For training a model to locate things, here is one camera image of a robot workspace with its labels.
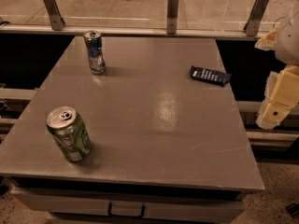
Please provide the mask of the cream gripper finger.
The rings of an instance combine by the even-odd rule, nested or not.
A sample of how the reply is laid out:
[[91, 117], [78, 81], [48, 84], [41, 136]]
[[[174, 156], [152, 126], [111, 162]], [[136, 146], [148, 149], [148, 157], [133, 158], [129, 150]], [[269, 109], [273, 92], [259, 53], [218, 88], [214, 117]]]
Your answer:
[[276, 46], [277, 32], [277, 28], [272, 29], [267, 35], [263, 36], [255, 43], [255, 48], [264, 51], [274, 50]]

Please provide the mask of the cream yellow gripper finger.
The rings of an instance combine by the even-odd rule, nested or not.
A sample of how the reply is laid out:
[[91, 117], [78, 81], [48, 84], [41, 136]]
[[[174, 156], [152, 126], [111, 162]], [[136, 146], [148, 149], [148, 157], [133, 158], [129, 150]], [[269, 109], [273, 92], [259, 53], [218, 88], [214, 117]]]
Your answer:
[[256, 124], [262, 129], [277, 127], [299, 103], [299, 66], [287, 65], [270, 72]]

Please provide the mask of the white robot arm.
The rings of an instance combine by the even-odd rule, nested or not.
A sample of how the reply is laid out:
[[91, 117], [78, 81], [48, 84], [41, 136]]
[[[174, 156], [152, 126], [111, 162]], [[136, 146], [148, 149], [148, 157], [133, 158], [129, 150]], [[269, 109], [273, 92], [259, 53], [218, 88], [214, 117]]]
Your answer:
[[273, 50], [275, 57], [286, 64], [280, 72], [270, 73], [258, 111], [256, 124], [269, 130], [277, 127], [299, 103], [299, 4], [278, 28], [260, 38], [255, 48]]

